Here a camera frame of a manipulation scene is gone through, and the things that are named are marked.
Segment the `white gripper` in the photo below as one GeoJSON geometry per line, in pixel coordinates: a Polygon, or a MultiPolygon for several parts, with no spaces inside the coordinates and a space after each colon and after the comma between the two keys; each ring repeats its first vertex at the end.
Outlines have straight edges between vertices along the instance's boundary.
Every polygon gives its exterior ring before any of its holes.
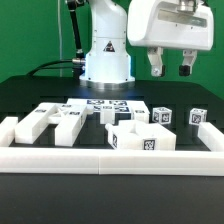
{"type": "Polygon", "coordinates": [[[214,19],[209,7],[199,4],[194,13],[178,10],[179,0],[132,0],[128,10],[127,37],[133,46],[150,47],[151,75],[163,77],[163,49],[183,51],[180,76],[192,74],[196,50],[212,48],[214,19]]]}

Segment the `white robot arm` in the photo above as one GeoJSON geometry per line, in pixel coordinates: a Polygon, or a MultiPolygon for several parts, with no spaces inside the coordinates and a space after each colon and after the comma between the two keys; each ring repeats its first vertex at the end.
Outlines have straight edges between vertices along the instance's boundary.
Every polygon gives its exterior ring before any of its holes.
{"type": "Polygon", "coordinates": [[[132,86],[131,58],[126,45],[145,47],[151,75],[162,77],[165,49],[181,50],[179,74],[188,76],[199,51],[212,48],[214,18],[201,0],[131,0],[123,9],[112,0],[66,0],[75,36],[77,57],[83,71],[80,83],[98,89],[132,86]],[[76,9],[89,4],[92,15],[92,46],[84,53],[78,32],[76,9]]]}

